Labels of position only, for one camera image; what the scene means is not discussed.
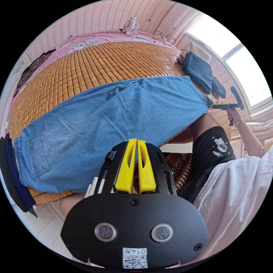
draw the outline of window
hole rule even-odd
[[[226,60],[226,63],[241,83],[252,109],[255,105],[272,98],[261,69],[245,47]]]
[[[202,14],[187,34],[201,42],[235,75],[250,111],[273,105],[270,89],[255,59],[226,27]]]
[[[202,14],[187,32],[205,43],[221,58],[241,43],[226,27],[206,14]]]

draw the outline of hand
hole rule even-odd
[[[234,110],[231,108],[227,108],[227,118],[228,120],[234,120],[234,123],[238,122],[241,119],[241,115],[240,113],[237,111],[237,109],[235,108]]]

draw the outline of bed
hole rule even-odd
[[[111,30],[72,37],[59,45],[20,88],[10,106],[7,131],[15,139],[24,127],[63,101],[101,84],[133,78],[185,76],[176,60],[179,54],[180,50],[154,40],[150,34],[127,35]],[[213,102],[218,101],[213,93],[209,97]],[[32,188],[29,191],[37,204],[73,193],[42,193]]]

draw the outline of small fan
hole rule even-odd
[[[136,21],[136,17],[131,17],[125,24],[121,32],[130,34],[139,28],[139,23]]]

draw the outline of floor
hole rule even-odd
[[[38,218],[29,212],[22,212],[16,204],[13,204],[12,207],[25,227],[43,245],[66,258],[82,263],[70,254],[61,239],[60,234],[64,218],[59,211],[59,201],[37,206],[36,213]]]

